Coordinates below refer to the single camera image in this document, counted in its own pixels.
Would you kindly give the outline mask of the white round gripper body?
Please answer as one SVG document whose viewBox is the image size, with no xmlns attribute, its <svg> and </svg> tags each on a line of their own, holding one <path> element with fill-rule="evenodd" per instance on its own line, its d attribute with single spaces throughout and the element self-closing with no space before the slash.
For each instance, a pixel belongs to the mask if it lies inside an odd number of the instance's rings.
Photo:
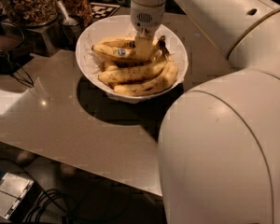
<svg viewBox="0 0 280 224">
<path fill-rule="evenodd" d="M 154 35 L 159 29 L 164 13 L 164 4 L 144 6 L 131 2 L 131 23 L 138 35 Z"/>
</svg>

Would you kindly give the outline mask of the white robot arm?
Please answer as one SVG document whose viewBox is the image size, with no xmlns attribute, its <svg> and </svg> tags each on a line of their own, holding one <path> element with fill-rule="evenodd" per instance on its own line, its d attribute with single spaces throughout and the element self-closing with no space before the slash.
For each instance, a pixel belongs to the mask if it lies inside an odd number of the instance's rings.
<svg viewBox="0 0 280 224">
<path fill-rule="evenodd" d="M 132 0 L 139 32 L 165 0 Z M 168 224 L 280 224 L 280 5 L 175 0 L 235 72 L 181 95 L 161 124 L 158 160 Z"/>
</svg>

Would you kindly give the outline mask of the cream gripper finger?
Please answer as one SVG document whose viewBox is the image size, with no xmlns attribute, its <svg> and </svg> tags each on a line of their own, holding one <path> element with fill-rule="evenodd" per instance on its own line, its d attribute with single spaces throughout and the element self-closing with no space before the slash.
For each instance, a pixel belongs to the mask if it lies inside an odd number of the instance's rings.
<svg viewBox="0 0 280 224">
<path fill-rule="evenodd" d="M 154 50 L 154 36 L 138 32 L 134 42 L 137 58 L 142 61 L 150 60 Z"/>
</svg>

